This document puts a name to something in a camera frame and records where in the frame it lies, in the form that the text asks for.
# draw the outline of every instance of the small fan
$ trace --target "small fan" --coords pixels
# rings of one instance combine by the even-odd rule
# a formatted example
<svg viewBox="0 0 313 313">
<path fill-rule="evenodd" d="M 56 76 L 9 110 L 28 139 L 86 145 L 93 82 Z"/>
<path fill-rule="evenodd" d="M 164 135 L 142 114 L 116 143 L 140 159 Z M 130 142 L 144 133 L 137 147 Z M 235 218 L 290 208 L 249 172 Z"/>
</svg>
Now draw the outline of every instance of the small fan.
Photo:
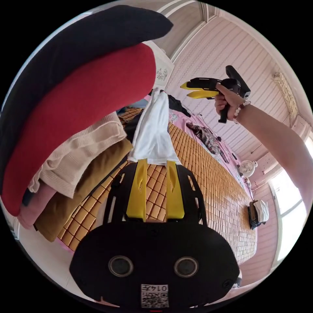
<svg viewBox="0 0 313 313">
<path fill-rule="evenodd" d="M 250 177 L 253 173 L 256 167 L 258 167 L 258 164 L 256 161 L 242 161 L 240 165 L 237 165 L 239 168 L 239 174 L 243 177 Z"/>
</svg>

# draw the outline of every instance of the bamboo mat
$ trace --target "bamboo mat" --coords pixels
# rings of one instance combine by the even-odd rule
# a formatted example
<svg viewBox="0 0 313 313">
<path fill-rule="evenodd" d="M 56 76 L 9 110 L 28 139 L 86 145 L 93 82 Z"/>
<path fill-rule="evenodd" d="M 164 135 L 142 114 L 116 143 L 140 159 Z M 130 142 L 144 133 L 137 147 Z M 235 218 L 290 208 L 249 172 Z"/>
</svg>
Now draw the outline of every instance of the bamboo mat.
<svg viewBox="0 0 313 313">
<path fill-rule="evenodd" d="M 140 109 L 128 109 L 122 122 L 132 119 Z M 247 207 L 250 199 L 237 181 L 194 139 L 169 123 L 169 133 L 181 163 L 193 172 L 203 193 L 208 226 L 231 245 L 238 264 L 250 259 L 257 244 L 257 233 L 250 229 Z M 88 199 L 83 201 L 58 237 L 73 251 L 95 226 L 97 212 L 110 191 L 117 169 Z M 166 168 L 149 165 L 147 172 L 146 217 L 164 221 L 166 206 Z"/>
</svg>

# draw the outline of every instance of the window frame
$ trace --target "window frame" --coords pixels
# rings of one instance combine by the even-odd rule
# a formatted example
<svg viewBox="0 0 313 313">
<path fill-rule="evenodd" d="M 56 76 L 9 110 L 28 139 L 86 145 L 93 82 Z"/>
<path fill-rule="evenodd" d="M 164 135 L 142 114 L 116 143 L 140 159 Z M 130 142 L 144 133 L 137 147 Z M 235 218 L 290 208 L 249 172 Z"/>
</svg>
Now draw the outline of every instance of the window frame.
<svg viewBox="0 0 313 313">
<path fill-rule="evenodd" d="M 310 132 L 307 140 L 308 139 L 310 139 L 312 141 L 312 143 L 313 143 L 313 132 Z M 282 243 L 282 227 L 283 227 L 283 225 L 282 225 L 282 218 L 284 216 L 288 215 L 291 211 L 293 211 L 298 205 L 300 205 L 303 202 L 303 200 L 302 199 L 299 200 L 294 206 L 292 206 L 286 212 L 281 214 L 280 213 L 279 203 L 278 203 L 277 196 L 276 196 L 276 193 L 275 193 L 275 188 L 274 188 L 271 180 L 268 182 L 268 185 L 270 187 L 272 198 L 274 200 L 275 213 L 276 213 L 276 217 L 277 217 L 277 226 L 278 226 L 278 237 L 277 237 L 276 253 L 275 253 L 274 261 L 272 263 L 272 267 L 271 267 L 271 271 L 270 271 L 270 272 L 273 272 L 276 269 L 276 267 L 284 260 L 284 259 L 278 260 L 278 256 L 279 256 L 280 249 L 281 249 L 281 243 Z"/>
</svg>

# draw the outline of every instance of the qr code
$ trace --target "qr code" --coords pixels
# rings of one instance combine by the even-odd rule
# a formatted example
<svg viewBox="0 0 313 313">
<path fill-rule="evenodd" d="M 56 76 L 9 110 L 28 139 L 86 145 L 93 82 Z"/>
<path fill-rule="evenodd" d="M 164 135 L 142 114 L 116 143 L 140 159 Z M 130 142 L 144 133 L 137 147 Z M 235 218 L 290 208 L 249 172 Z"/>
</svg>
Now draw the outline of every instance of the qr code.
<svg viewBox="0 0 313 313">
<path fill-rule="evenodd" d="M 168 285 L 141 285 L 141 307 L 169 307 Z"/>
</svg>

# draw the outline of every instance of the bracelet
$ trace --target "bracelet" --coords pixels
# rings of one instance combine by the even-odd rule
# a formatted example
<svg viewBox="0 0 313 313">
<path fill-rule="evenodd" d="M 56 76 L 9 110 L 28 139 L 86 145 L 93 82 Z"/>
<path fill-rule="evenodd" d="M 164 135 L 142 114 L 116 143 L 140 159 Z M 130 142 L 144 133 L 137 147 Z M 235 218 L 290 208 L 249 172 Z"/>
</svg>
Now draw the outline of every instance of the bracelet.
<svg viewBox="0 0 313 313">
<path fill-rule="evenodd" d="M 235 124 L 239 124 L 239 122 L 237 121 L 237 117 L 238 117 L 241 109 L 243 109 L 245 106 L 247 106 L 250 103 L 251 103 L 250 101 L 244 101 L 242 104 L 240 104 L 240 106 L 236 110 L 236 112 L 234 114 L 234 117 L 233 117 L 233 120 L 234 120 Z"/>
</svg>

